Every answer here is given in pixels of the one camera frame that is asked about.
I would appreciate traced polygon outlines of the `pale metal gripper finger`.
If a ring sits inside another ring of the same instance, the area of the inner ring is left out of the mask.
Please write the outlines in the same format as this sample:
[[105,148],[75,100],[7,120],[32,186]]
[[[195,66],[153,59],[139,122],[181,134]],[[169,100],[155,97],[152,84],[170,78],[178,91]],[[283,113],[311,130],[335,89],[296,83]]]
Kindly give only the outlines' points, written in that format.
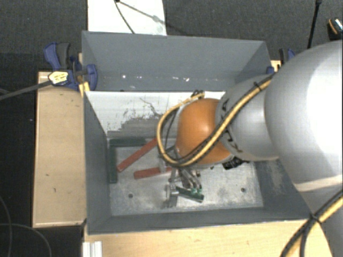
[[176,207],[179,192],[176,186],[170,186],[169,190],[169,207]]
[[164,198],[164,201],[163,201],[163,204],[162,204],[162,207],[163,208],[170,208],[171,205],[171,189],[170,189],[170,185],[165,185],[164,187],[164,193],[165,193],[165,198]]

